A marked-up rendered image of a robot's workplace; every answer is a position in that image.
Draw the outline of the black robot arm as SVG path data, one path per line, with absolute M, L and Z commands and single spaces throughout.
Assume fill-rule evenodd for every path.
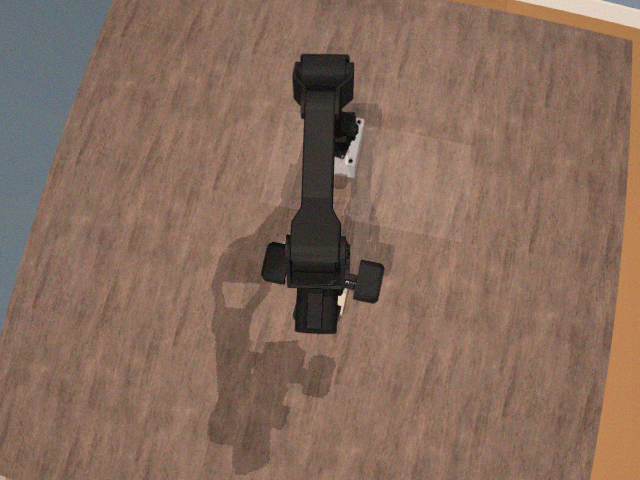
M 348 54 L 302 53 L 295 63 L 293 98 L 304 119 L 302 193 L 286 235 L 285 262 L 287 288 L 297 288 L 296 332 L 337 333 L 338 290 L 350 277 L 350 245 L 333 210 L 334 160 L 345 158 L 359 133 L 355 112 L 342 111 L 353 87 Z

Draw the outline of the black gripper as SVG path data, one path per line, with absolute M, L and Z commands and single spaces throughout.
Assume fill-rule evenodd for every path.
M 385 268 L 381 263 L 361 260 L 358 275 L 350 274 L 349 279 L 345 279 L 345 288 L 355 289 L 354 300 L 375 304 L 379 301 L 384 271 Z M 261 276 L 266 282 L 285 285 L 285 244 L 277 242 L 268 244 Z M 346 281 L 354 282 L 354 285 Z

